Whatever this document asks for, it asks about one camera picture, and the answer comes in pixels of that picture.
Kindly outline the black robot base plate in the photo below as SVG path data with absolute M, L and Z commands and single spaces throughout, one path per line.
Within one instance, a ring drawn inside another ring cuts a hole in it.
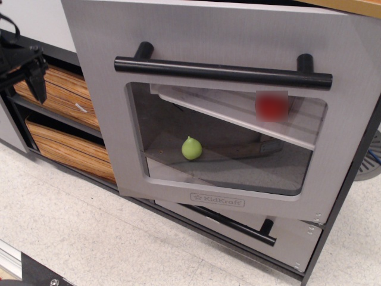
M 69 280 L 21 252 L 22 281 L 30 285 L 73 286 Z

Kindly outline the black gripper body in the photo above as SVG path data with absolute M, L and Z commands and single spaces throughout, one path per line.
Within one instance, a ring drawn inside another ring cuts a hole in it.
M 18 47 L 1 36 L 1 91 L 18 82 L 26 82 L 25 63 L 29 58 L 43 57 L 42 48 Z

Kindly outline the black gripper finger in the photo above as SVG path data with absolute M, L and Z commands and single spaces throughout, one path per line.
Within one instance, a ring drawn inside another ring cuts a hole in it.
M 48 64 L 43 57 L 29 58 L 25 63 L 26 83 L 34 98 L 43 104 L 47 99 L 44 75 Z

